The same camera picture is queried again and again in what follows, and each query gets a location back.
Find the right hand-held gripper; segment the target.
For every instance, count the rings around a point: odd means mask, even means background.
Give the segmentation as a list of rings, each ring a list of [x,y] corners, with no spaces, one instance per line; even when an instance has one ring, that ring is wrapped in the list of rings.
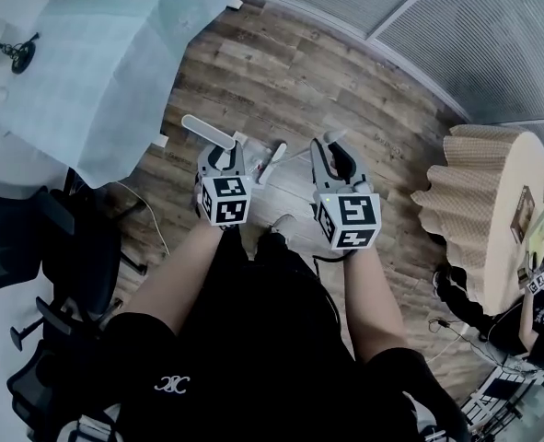
[[[382,227],[380,198],[365,174],[354,179],[357,164],[339,143],[329,144],[334,168],[341,180],[335,181],[324,147],[318,139],[310,142],[314,217],[331,250],[370,248]]]

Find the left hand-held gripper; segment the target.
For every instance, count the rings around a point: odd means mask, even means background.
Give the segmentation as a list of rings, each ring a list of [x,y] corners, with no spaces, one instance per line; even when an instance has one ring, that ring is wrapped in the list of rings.
[[[218,170],[218,159],[218,145],[208,145],[198,156],[194,210],[211,226],[225,229],[247,221],[252,185],[240,142],[230,151],[230,169]]]

